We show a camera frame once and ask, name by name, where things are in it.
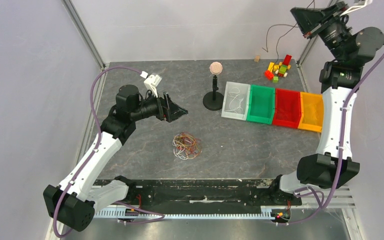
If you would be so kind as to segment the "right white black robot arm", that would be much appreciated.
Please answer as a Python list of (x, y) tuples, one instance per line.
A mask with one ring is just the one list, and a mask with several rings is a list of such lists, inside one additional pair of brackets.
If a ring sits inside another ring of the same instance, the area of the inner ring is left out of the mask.
[(364, 65), (384, 46), (384, 33), (377, 27), (352, 33), (347, 23), (350, 13), (369, 4), (368, 0), (356, 0), (353, 5), (339, 1), (326, 8), (294, 7), (290, 11), (303, 36), (319, 37), (334, 59), (324, 64), (319, 76), (324, 113), (318, 147), (314, 154), (300, 159), (295, 172), (274, 180), (268, 196), (275, 204), (303, 188), (335, 190), (360, 171), (350, 144), (352, 111), (364, 80)]

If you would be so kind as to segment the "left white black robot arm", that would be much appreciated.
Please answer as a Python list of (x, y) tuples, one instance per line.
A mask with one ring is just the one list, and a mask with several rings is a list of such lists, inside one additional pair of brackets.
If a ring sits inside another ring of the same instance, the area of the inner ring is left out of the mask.
[(117, 201), (132, 204), (137, 191), (128, 179), (116, 177), (100, 189), (92, 190), (95, 180), (136, 130), (137, 121), (156, 117), (170, 123), (188, 114), (167, 92), (162, 96), (149, 92), (143, 98), (132, 84), (121, 86), (115, 100), (80, 162), (57, 186), (48, 185), (43, 191), (46, 209), (54, 224), (60, 222), (81, 232), (91, 223), (95, 212)]

